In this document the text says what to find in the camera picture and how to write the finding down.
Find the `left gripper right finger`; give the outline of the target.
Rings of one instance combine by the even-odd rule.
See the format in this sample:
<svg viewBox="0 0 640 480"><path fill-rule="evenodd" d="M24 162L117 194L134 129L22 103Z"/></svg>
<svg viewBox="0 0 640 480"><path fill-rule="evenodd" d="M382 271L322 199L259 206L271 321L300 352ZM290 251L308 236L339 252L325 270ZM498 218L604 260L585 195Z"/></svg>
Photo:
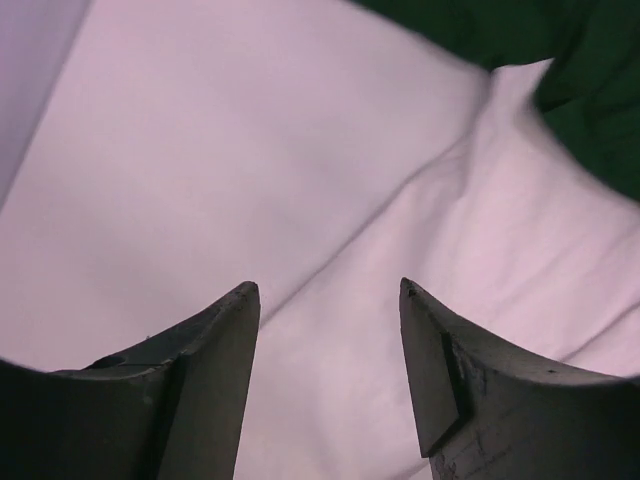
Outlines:
<svg viewBox="0 0 640 480"><path fill-rule="evenodd" d="M639 475L639 382L518 347L403 279L401 337L421 455L437 479Z"/></svg>

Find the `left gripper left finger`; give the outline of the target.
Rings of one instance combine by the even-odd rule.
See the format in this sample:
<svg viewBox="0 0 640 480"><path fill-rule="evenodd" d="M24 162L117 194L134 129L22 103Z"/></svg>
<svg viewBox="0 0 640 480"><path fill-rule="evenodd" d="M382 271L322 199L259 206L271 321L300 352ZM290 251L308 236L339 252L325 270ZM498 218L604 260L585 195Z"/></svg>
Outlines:
<svg viewBox="0 0 640 480"><path fill-rule="evenodd" d="M5 479L230 479L260 319L244 282L80 370L1 365Z"/></svg>

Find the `white and green t shirt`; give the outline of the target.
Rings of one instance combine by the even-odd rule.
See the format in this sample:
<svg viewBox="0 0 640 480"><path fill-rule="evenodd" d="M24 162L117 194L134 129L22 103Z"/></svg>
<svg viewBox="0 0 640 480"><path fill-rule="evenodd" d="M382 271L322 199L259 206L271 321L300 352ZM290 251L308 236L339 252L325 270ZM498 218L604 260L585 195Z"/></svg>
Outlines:
<svg viewBox="0 0 640 480"><path fill-rule="evenodd" d="M1 354L76 369L251 280L239 479L426 479L402 278L639 371L639 210L531 100L344 1L1 5Z"/></svg>

